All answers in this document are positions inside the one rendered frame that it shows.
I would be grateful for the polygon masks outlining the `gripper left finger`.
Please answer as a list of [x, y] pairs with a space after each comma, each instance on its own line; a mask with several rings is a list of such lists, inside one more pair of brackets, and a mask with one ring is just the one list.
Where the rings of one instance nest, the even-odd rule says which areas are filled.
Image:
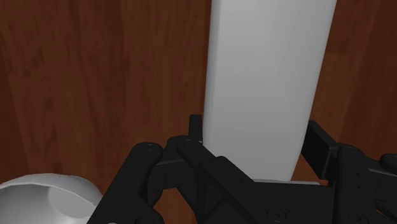
[[87, 224], [164, 224], [153, 206], [176, 188], [197, 224], [294, 224], [291, 212], [226, 157], [202, 144], [202, 117], [190, 115], [188, 135], [136, 144]]

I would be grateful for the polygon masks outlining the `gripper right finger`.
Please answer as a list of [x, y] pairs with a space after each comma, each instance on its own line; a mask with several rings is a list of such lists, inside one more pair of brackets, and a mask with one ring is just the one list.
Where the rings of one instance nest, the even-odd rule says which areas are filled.
[[397, 224], [397, 154], [374, 160], [308, 122], [301, 154], [334, 190], [333, 224]]

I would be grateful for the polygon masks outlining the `white bowl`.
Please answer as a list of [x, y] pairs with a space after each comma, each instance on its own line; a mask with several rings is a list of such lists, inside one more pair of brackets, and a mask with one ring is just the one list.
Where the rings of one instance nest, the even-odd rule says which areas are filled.
[[101, 199], [85, 178], [29, 174], [0, 184], [0, 224], [87, 224]]

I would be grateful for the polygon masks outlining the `tall white cylinder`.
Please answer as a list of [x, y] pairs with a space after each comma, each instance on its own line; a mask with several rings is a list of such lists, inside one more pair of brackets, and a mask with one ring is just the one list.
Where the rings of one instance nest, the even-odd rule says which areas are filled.
[[204, 146], [253, 179], [289, 181], [337, 0], [212, 0]]

